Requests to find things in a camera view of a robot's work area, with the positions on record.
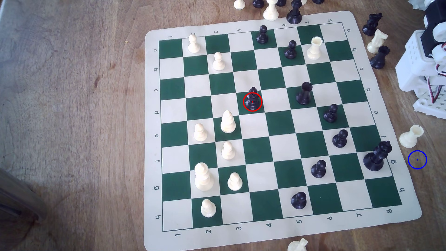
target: green square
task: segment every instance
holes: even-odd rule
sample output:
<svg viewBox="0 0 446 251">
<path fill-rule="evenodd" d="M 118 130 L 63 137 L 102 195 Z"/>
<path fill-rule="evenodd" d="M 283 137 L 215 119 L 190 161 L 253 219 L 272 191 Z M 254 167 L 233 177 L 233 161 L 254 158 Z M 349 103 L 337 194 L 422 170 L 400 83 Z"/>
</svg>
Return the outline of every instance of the green square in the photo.
<svg viewBox="0 0 446 251">
<path fill-rule="evenodd" d="M 232 72 L 209 75 L 211 95 L 235 92 L 234 74 Z"/>
<path fill-rule="evenodd" d="M 357 152 L 373 151 L 381 142 L 380 133 L 375 125 L 352 127 L 350 132 Z"/>
<path fill-rule="evenodd" d="M 324 119 L 324 113 L 328 111 L 330 106 L 321 106 L 318 107 L 319 119 L 321 120 L 322 130 L 330 130 L 330 129 L 338 129 L 338 128 L 346 128 L 348 127 L 347 117 L 345 116 L 344 107 L 342 105 L 338 105 L 338 118 L 335 122 L 330 123 Z"/>
<path fill-rule="evenodd" d="M 338 82 L 337 84 L 343 104 L 367 101 L 361 80 Z"/>
<path fill-rule="evenodd" d="M 291 110 L 266 113 L 265 115 L 270 136 L 296 133 Z"/>
<path fill-rule="evenodd" d="M 348 40 L 325 43 L 330 61 L 341 61 L 353 59 Z"/>
<path fill-rule="evenodd" d="M 274 168 L 276 169 L 279 188 L 306 186 L 304 169 L 300 159 L 274 162 Z"/>
<path fill-rule="evenodd" d="M 238 191 L 232 191 L 229 189 L 227 185 L 227 180 L 231 173 L 236 172 L 239 174 L 242 180 L 242 188 Z M 245 166 L 236 166 L 236 167 L 220 167 L 219 168 L 219 182 L 220 182 L 220 194 L 233 194 L 240 192 L 249 192 L 248 187 L 248 176 L 246 175 L 246 167 Z"/>
<path fill-rule="evenodd" d="M 330 62 L 307 64 L 311 84 L 336 82 Z"/>
<path fill-rule="evenodd" d="M 161 124 L 161 147 L 184 146 L 187 140 L 187 122 Z"/>
<path fill-rule="evenodd" d="M 302 91 L 302 86 L 296 86 L 296 87 L 287 87 L 286 92 L 288 93 L 288 100 L 289 100 L 289 106 L 291 109 L 301 109 L 301 108 L 308 108 L 308 107 L 316 107 L 316 102 L 314 101 L 313 91 L 310 91 L 310 102 L 306 105 L 301 105 L 297 102 L 296 96 L 299 92 Z"/>
<path fill-rule="evenodd" d="M 230 134 L 223 132 L 220 128 L 220 124 L 222 122 L 222 118 L 215 117 L 214 118 L 214 133 L 215 133 L 215 141 L 230 141 L 235 139 L 242 138 L 242 131 L 240 130 L 240 118 L 239 116 L 234 116 L 235 122 L 235 130 Z"/>
<path fill-rule="evenodd" d="M 364 179 L 356 153 L 330 156 L 330 162 L 336 182 Z"/>
<path fill-rule="evenodd" d="M 308 186 L 313 214 L 342 212 L 336 183 Z"/>
<path fill-rule="evenodd" d="M 250 71 L 257 69 L 256 56 L 253 50 L 231 52 L 233 71 Z"/>
<path fill-rule="evenodd" d="M 321 27 L 319 25 L 299 26 L 297 28 L 297 31 L 299 33 L 301 45 L 311 44 L 311 39 L 314 37 L 320 37 L 322 38 L 322 40 L 324 40 L 324 37 L 322 36 Z"/>
<path fill-rule="evenodd" d="M 273 161 L 269 137 L 244 139 L 243 149 L 246 164 Z"/>
<path fill-rule="evenodd" d="M 181 99 L 185 97 L 184 78 L 160 80 L 161 100 Z"/>
<path fill-rule="evenodd" d="M 190 199 L 190 173 L 161 174 L 161 192 L 163 201 Z"/>
<path fill-rule="evenodd" d="M 282 67 L 305 64 L 305 58 L 304 58 L 304 53 L 302 51 L 302 46 L 300 45 L 296 46 L 296 57 L 293 59 L 288 59 L 285 57 L 285 51 L 287 49 L 288 46 L 278 48 Z"/>
<path fill-rule="evenodd" d="M 322 131 L 297 134 L 297 142 L 302 159 L 328 155 Z"/>
<path fill-rule="evenodd" d="M 187 120 L 212 118 L 211 96 L 186 98 Z"/>
<path fill-rule="evenodd" d="M 193 56 L 183 58 L 184 62 L 184 76 L 196 76 L 208 74 L 207 56 Z"/>
<path fill-rule="evenodd" d="M 180 58 L 183 56 L 181 38 L 159 41 L 160 59 Z"/>
<path fill-rule="evenodd" d="M 257 70 L 259 72 L 260 87 L 262 90 L 285 87 L 282 68 Z"/>
<path fill-rule="evenodd" d="M 207 218 L 201 214 L 201 203 L 208 199 L 215 204 L 217 211 L 214 216 Z M 204 197 L 192 199 L 192 223 L 194 228 L 220 226 L 223 225 L 222 203 L 220 196 Z"/>
<path fill-rule="evenodd" d="M 250 192 L 252 218 L 255 222 L 282 219 L 279 190 Z"/>
<path fill-rule="evenodd" d="M 365 184 L 374 208 L 402 205 L 393 176 L 365 180 Z"/>
</svg>

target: wood grain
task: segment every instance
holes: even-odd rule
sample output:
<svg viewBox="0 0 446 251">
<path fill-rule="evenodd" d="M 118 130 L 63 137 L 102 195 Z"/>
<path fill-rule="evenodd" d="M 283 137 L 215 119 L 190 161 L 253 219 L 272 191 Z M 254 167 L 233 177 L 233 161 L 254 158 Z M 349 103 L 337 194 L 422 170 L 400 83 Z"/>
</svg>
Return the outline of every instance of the wood grain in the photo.
<svg viewBox="0 0 446 251">
<path fill-rule="evenodd" d="M 290 10 L 279 8 L 280 17 Z M 303 15 L 349 10 L 362 27 L 383 13 L 386 67 L 375 70 L 396 135 L 425 129 L 414 149 L 427 166 L 410 173 L 423 216 L 415 221 L 305 236 L 308 250 L 445 250 L 446 120 L 414 112 L 395 65 L 422 29 L 406 0 L 311 1 Z M 49 207 L 16 250 L 140 250 L 143 243 L 144 38 L 148 31 L 262 19 L 232 0 L 4 0 L 0 17 L 1 168 Z M 364 44 L 371 37 L 363 35 Z M 301 237 L 215 247 L 279 251 Z"/>
</svg>

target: black pawn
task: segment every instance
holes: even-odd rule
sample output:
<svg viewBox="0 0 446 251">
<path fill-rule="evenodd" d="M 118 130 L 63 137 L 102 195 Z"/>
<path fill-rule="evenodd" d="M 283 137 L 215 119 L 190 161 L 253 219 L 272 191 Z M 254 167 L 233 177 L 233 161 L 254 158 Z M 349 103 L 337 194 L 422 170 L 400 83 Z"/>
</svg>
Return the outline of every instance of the black pawn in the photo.
<svg viewBox="0 0 446 251">
<path fill-rule="evenodd" d="M 338 105 L 337 104 L 330 105 L 330 108 L 324 113 L 325 121 L 327 121 L 328 123 L 335 122 L 336 119 L 338 118 L 337 112 L 338 112 Z"/>
<path fill-rule="evenodd" d="M 319 160 L 316 164 L 311 167 L 311 174 L 316 178 L 322 178 L 325 175 L 325 167 L 327 163 L 323 160 Z"/>
<path fill-rule="evenodd" d="M 390 49 L 387 46 L 381 46 L 378 49 L 378 54 L 370 59 L 370 65 L 375 69 L 382 69 L 386 64 L 386 56 L 389 55 Z"/>
<path fill-rule="evenodd" d="M 301 105 L 307 105 L 311 100 L 311 93 L 310 91 L 313 89 L 313 86 L 308 83 L 304 82 L 302 84 L 302 91 L 299 92 L 299 94 L 296 96 L 296 100 Z"/>
<path fill-rule="evenodd" d="M 347 136 L 348 132 L 347 130 L 340 130 L 337 135 L 333 137 L 331 140 L 333 142 L 333 145 L 338 148 L 343 148 L 347 144 Z"/>
<path fill-rule="evenodd" d="M 381 141 L 373 152 L 364 156 L 364 165 L 370 171 L 379 171 L 383 168 L 383 159 L 387 158 L 387 154 L 392 151 L 390 141 Z"/>
<path fill-rule="evenodd" d="M 302 209 L 306 206 L 306 194 L 304 192 L 298 192 L 291 197 L 291 205 L 295 209 Z"/>
</svg>

